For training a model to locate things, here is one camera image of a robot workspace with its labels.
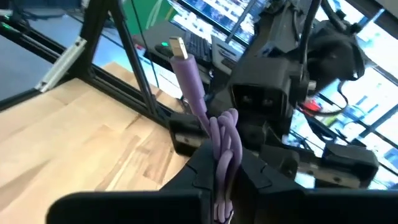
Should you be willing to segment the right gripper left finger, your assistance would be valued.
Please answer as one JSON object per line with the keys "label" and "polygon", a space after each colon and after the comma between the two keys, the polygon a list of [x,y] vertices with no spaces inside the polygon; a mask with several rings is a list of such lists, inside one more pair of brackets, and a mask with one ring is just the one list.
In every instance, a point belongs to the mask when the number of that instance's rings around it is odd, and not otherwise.
{"label": "right gripper left finger", "polygon": [[46,224],[214,224],[214,172],[205,141],[160,190],[69,194],[50,206]]}

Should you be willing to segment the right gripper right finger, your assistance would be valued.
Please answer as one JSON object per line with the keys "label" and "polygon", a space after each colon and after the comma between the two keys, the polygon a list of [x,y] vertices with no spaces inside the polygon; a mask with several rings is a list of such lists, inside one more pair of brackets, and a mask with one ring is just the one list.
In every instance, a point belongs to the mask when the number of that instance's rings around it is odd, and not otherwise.
{"label": "right gripper right finger", "polygon": [[398,190],[306,189],[245,149],[233,208],[233,224],[398,224]]}

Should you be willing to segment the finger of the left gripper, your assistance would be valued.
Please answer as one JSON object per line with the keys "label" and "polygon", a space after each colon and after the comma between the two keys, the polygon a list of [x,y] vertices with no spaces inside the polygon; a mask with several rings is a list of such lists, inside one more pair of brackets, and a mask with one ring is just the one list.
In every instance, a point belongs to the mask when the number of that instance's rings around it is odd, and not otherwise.
{"label": "finger of the left gripper", "polygon": [[260,150],[260,158],[281,174],[292,180],[295,179],[300,162],[297,152],[281,147],[263,145]]}
{"label": "finger of the left gripper", "polygon": [[262,126],[255,124],[240,122],[239,134],[243,146],[253,152],[260,152],[265,142],[265,134]]}

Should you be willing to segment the black computer mouse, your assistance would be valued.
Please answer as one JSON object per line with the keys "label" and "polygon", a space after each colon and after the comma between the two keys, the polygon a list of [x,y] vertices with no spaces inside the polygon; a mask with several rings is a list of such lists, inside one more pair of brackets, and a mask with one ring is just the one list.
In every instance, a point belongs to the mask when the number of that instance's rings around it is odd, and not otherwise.
{"label": "black computer mouse", "polygon": [[174,53],[172,52],[172,48],[168,42],[161,42],[157,45],[155,45],[155,51],[158,52],[159,54],[171,58],[174,56]]}

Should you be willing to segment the black keyboard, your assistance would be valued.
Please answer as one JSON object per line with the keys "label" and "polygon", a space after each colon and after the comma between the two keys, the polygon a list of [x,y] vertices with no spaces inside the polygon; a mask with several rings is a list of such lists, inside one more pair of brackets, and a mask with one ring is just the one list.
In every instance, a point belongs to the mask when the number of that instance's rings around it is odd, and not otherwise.
{"label": "black keyboard", "polygon": [[192,54],[199,64],[205,66],[212,62],[210,44],[206,39],[186,31],[183,40],[187,52]]}

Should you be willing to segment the grey desk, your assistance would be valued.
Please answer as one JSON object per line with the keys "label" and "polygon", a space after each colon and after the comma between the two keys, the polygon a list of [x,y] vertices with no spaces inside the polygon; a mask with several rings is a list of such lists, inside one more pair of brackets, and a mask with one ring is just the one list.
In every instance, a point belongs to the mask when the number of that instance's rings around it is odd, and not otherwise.
{"label": "grey desk", "polygon": [[155,45],[168,42],[174,53],[177,49],[172,47],[172,38],[180,37],[183,40],[186,31],[189,30],[184,30],[171,22],[161,22],[145,30],[142,35],[135,36],[133,40],[147,48],[147,52],[144,54],[146,58],[152,59],[170,71],[181,73],[180,80],[184,85],[193,84],[193,81],[196,80],[203,82],[208,91],[224,88],[242,53],[220,38],[212,35],[211,40],[207,40],[210,44],[212,62],[205,66],[199,64],[190,53],[188,53],[188,58],[184,59],[175,55],[168,58],[155,51]]}

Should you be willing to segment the black table frame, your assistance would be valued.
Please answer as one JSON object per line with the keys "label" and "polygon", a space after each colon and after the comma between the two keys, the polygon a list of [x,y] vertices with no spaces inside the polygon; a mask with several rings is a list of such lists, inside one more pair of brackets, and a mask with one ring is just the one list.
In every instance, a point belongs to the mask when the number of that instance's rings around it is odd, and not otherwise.
{"label": "black table frame", "polygon": [[[144,76],[144,70],[139,62],[139,56],[134,48],[132,37],[128,34],[121,9],[120,0],[94,0],[89,3],[79,35],[87,41],[85,49],[55,86],[59,86],[72,78],[80,79],[161,126],[168,128],[170,119],[176,116],[176,112],[157,101],[154,92],[150,89],[149,82]],[[112,14],[114,17],[117,31],[121,36],[124,50],[139,85],[137,88],[129,86],[120,78],[112,76],[93,63],[108,14]],[[52,65],[67,49],[31,28],[28,22],[11,19],[9,16],[0,16],[0,35],[52,63]],[[34,87],[16,96],[1,100],[0,111],[39,94],[41,92]]]}

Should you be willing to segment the silver frame bracket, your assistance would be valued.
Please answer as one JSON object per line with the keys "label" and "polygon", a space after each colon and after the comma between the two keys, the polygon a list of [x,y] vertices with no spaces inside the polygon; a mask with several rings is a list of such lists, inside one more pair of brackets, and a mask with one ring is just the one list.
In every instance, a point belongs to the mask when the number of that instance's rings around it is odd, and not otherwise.
{"label": "silver frame bracket", "polygon": [[73,65],[77,58],[81,55],[85,49],[87,41],[78,36],[74,44],[61,54],[61,56],[55,61],[52,68],[46,73],[46,75],[38,82],[35,86],[36,90],[41,93],[49,91],[55,87],[55,85],[65,76],[68,69]]}

